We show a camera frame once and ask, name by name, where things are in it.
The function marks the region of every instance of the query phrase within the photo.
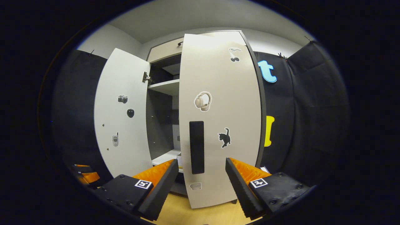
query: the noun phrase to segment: white cabinet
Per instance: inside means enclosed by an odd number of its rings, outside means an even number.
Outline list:
[[[150,50],[147,62],[114,50],[96,91],[95,131],[102,157],[114,177],[122,173],[135,175],[181,152],[183,169],[180,172],[184,175],[190,205],[200,208],[237,199],[225,172],[225,158],[256,164],[260,146],[264,146],[264,138],[260,138],[263,109],[256,64],[240,32],[186,34],[181,39],[184,44],[179,46],[179,51],[168,50],[168,46],[178,46],[177,43],[164,45],[164,50],[156,46]],[[171,56],[175,57],[174,62],[179,56],[179,79],[171,75],[169,80],[158,82],[159,74],[150,67],[161,59],[168,61]],[[155,84],[142,82],[145,72],[156,80]],[[149,93],[154,91],[172,96],[168,101],[179,100],[179,116],[175,114],[174,124],[179,126],[180,140],[174,140],[175,146],[166,147],[157,157],[151,152],[154,146],[149,147],[155,141],[150,140],[154,137],[148,132],[149,123],[146,124],[146,119],[153,118],[146,112],[146,104],[157,107],[156,103],[160,106],[167,103],[149,102],[153,101]],[[122,94],[128,96],[126,103],[117,101]],[[132,118],[127,115],[128,109],[134,110]],[[161,125],[169,126],[171,117],[174,115],[165,115]],[[202,124],[200,130],[190,127],[195,121]],[[115,147],[112,138],[117,132],[118,146]],[[169,141],[171,135],[165,135],[157,138]]]

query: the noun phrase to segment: wooden floor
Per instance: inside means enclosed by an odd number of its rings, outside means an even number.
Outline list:
[[[191,209],[187,196],[173,193],[168,194],[158,219],[151,221],[157,225],[244,225],[250,222],[250,218],[244,216],[239,201],[236,204],[228,202]]]

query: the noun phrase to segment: white wall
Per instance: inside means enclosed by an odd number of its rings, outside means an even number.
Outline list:
[[[106,24],[83,41],[77,49],[89,53],[94,49],[94,55],[108,59],[115,48],[137,55],[141,45],[124,31]]]
[[[144,43],[140,51],[138,51],[138,54],[136,55],[137,57],[146,60],[147,55],[152,47],[155,45],[164,43],[166,41],[179,38],[184,36],[184,34],[199,34],[199,33],[206,33],[209,31],[214,31],[214,30],[241,30],[243,31],[245,37],[250,43],[250,46],[252,47],[253,51],[256,52],[266,52],[274,55],[278,55],[279,53],[282,53],[283,56],[289,57],[296,51],[298,51],[300,48],[302,48],[301,45],[296,44],[290,40],[287,40],[285,38],[257,31],[257,30],[251,30],[251,29],[245,29],[245,28],[232,28],[232,27],[208,27],[208,28],[199,28],[199,29],[192,29],[192,30],[184,30],[180,32],[176,32],[173,34],[169,34],[163,37],[156,38],[154,40],[151,40],[149,42]]]

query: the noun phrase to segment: headphones sticker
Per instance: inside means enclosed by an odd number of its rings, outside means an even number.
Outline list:
[[[230,136],[229,136],[229,128],[225,127],[226,130],[226,134],[224,133],[219,133],[218,135],[220,136],[220,141],[223,141],[224,144],[221,146],[221,148],[225,148],[226,146],[228,146],[228,144],[230,145]]]
[[[208,91],[202,91],[194,98],[194,106],[202,112],[207,112],[211,105],[211,94]]]
[[[228,49],[228,52],[229,52],[229,54],[230,54],[230,60],[232,61],[232,62],[239,62],[240,61],[240,59],[238,58],[238,57],[236,57],[235,55],[233,55],[233,53],[234,52],[236,52],[236,51],[242,51],[240,48],[235,48],[235,47],[230,47],[229,49]]]

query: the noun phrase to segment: ceiling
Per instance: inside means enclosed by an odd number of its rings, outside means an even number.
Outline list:
[[[139,42],[205,27],[236,27],[263,31],[301,46],[312,37],[295,23],[246,0],[155,0],[122,14],[109,23]]]

